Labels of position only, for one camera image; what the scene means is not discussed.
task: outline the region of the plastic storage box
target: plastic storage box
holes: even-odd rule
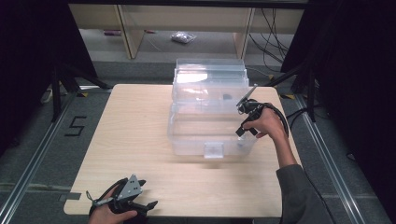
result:
[[[256,137],[235,131],[247,117],[236,104],[248,92],[242,60],[179,59],[173,83],[168,137],[177,155],[247,155]]]

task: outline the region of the black cable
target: black cable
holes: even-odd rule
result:
[[[297,113],[299,113],[299,112],[301,112],[301,111],[306,111],[306,110],[307,110],[306,108],[299,109],[299,110],[293,112],[292,114],[287,115],[286,118],[289,119],[289,118],[293,117],[295,114],[297,114]]]
[[[314,114],[315,114],[317,117],[321,118],[321,119],[330,119],[330,118],[326,118],[326,117],[323,117],[323,116],[319,115],[317,112],[314,112]]]
[[[305,112],[305,110],[302,110],[302,111],[299,111],[299,112],[297,113],[296,117],[294,117],[294,119],[291,121],[290,129],[293,128],[294,121],[296,121],[297,118],[300,117],[300,115],[302,115],[304,112]]]
[[[282,57],[282,60],[285,60],[285,52],[283,51],[283,49],[280,47],[281,43],[279,41],[279,39],[277,38],[277,31],[276,31],[276,9],[273,8],[273,35],[276,39],[276,43],[278,45],[278,50],[279,50],[279,54],[280,57]]]
[[[274,32],[273,26],[271,26],[270,22],[268,21],[267,17],[265,16],[265,13],[264,13],[263,8],[262,8],[262,15],[264,16],[264,18],[265,18],[265,20],[266,20],[266,22],[267,22],[267,24],[268,24],[268,27],[270,28],[270,32],[271,32],[270,34],[273,34],[273,35],[274,35],[274,38],[276,39],[276,42],[278,43],[278,45],[282,46],[282,47],[285,48],[286,50],[289,50],[289,48],[286,47],[284,44],[282,44],[282,43],[279,41],[279,39],[277,38],[276,32]],[[273,17],[274,17],[273,23],[275,22],[275,16],[276,16],[276,14],[275,14],[275,12],[273,11]]]
[[[260,71],[259,69],[256,69],[256,68],[251,68],[251,67],[246,67],[246,69],[247,69],[247,70],[256,71],[256,72],[258,72],[258,73],[262,74],[263,76],[267,76],[267,77],[269,77],[269,75],[265,74],[264,72]]]
[[[117,181],[117,182],[114,183],[110,188],[108,188],[108,189],[105,191],[105,193],[103,193],[102,196],[100,196],[100,198],[98,198],[98,199],[96,199],[96,200],[94,200],[94,199],[91,197],[91,194],[90,194],[88,191],[86,191],[87,198],[88,198],[89,200],[92,201],[92,206],[91,206],[91,208],[90,208],[90,212],[88,213],[88,216],[90,217],[90,216],[92,215],[92,213],[93,213],[93,210],[95,210],[96,207],[98,206],[98,205],[97,205],[97,202],[102,201],[102,200],[106,197],[106,195],[107,195],[112,189],[114,189],[117,185],[125,184],[126,182],[128,182],[128,178],[123,178],[123,179]]]
[[[260,35],[262,36],[262,38],[263,38],[265,41],[268,41],[268,44],[270,44],[270,45],[273,46],[274,48],[279,48],[279,46],[277,46],[277,45],[271,43],[271,41],[270,41],[269,39],[267,39],[262,33],[260,33]]]
[[[317,193],[317,195],[319,196],[319,198],[322,200],[322,203],[324,205],[324,207],[327,210],[327,213],[329,214],[330,218],[332,219],[332,223],[336,223],[334,216],[332,215],[332,212],[329,209],[329,206],[327,205],[326,201],[324,201],[323,197],[321,196],[319,190],[317,189],[317,187],[314,185],[314,182],[312,182],[311,178],[309,178],[308,174],[306,173],[306,171],[304,170],[305,176],[308,179],[309,183],[311,183],[311,186],[314,188],[315,192]]]
[[[264,103],[263,104],[265,107],[271,108],[275,111],[275,113],[279,116],[280,121],[282,121],[283,124],[283,128],[285,129],[286,135],[289,137],[289,127],[288,127],[288,122],[286,120],[286,118],[283,116],[282,112],[280,112],[280,110],[276,107],[274,107],[271,104],[268,103]]]
[[[281,59],[277,58],[277,57],[275,56],[275,54],[271,53],[271,52],[268,51],[266,48],[263,48],[260,44],[258,44],[258,43],[256,42],[256,40],[253,38],[253,36],[251,36],[251,34],[249,34],[249,36],[250,36],[251,40],[253,41],[253,43],[256,45],[256,47],[257,47],[258,49],[260,49],[261,51],[265,52],[266,54],[268,54],[269,56],[271,56],[272,58],[274,58],[275,60],[277,60],[279,63],[283,63],[283,61],[282,61]]]
[[[283,61],[281,61],[281,60],[280,60],[279,58],[277,58],[273,53],[271,53],[271,52],[268,51],[267,49],[263,48],[260,44],[258,44],[258,43],[256,42],[256,40],[253,38],[253,36],[251,36],[251,34],[249,34],[249,36],[250,36],[251,40],[253,41],[253,43],[256,45],[256,47],[257,47],[259,50],[261,50],[261,51],[263,52],[263,54],[262,54],[262,61],[264,62],[265,67],[268,68],[270,71],[273,71],[273,72],[280,72],[280,71],[276,71],[276,70],[270,68],[270,67],[267,65],[267,63],[265,62],[265,53],[268,54],[269,56],[271,56],[272,58],[274,58],[275,60],[277,60],[279,63],[283,63]]]

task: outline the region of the gray carpet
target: gray carpet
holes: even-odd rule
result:
[[[174,76],[174,63],[94,63],[101,80],[107,84],[145,83],[171,84]],[[251,66],[265,74],[278,73],[269,71],[263,66]],[[268,77],[254,70],[247,70],[250,83],[263,84]],[[79,79],[81,85],[91,85]],[[292,78],[277,86],[279,93],[290,93]],[[64,213],[63,196],[70,190],[82,163],[96,125],[106,105],[109,93],[90,93],[87,97],[77,97],[68,109],[62,126],[53,140],[50,149],[42,161],[32,185],[24,195],[11,223],[86,223],[87,216],[68,216]],[[298,109],[295,100],[281,99],[285,113],[291,114]],[[317,125],[323,138],[332,152],[337,166],[341,170],[347,185],[357,197],[359,207],[368,223],[390,223],[381,204],[375,197],[361,173],[358,165],[346,158],[347,148],[337,135],[332,121],[326,118],[326,111],[316,110]],[[75,124],[84,126],[80,136],[65,136],[76,133],[69,128],[75,116]],[[9,184],[21,176],[27,162],[32,157],[42,136],[50,126],[51,105],[46,104],[37,109],[25,132],[21,135],[21,144],[10,148],[0,159],[0,200],[9,194]],[[347,212],[329,178],[324,163],[318,154],[315,143],[307,130],[303,118],[298,118],[292,127],[292,134],[299,151],[302,164],[318,191],[330,207],[337,223],[350,223]],[[151,223],[187,223],[185,218],[154,218]],[[277,223],[278,218],[258,218],[255,223]],[[196,219],[189,218],[188,223],[231,223],[229,219]]]

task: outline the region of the sleeve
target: sleeve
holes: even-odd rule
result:
[[[300,165],[282,167],[276,175],[282,191],[282,223],[332,223]]]

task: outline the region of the light wood tabletop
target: light wood tabletop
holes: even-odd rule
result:
[[[149,217],[280,217],[272,140],[258,140],[246,156],[175,155],[167,138],[171,92],[170,85],[115,86],[71,189],[81,197],[66,201],[66,214],[87,215],[92,203],[86,190],[97,199],[135,174],[147,183],[134,202],[158,201]],[[274,88],[258,87],[251,98],[283,112]],[[300,163],[291,135],[290,144]]]

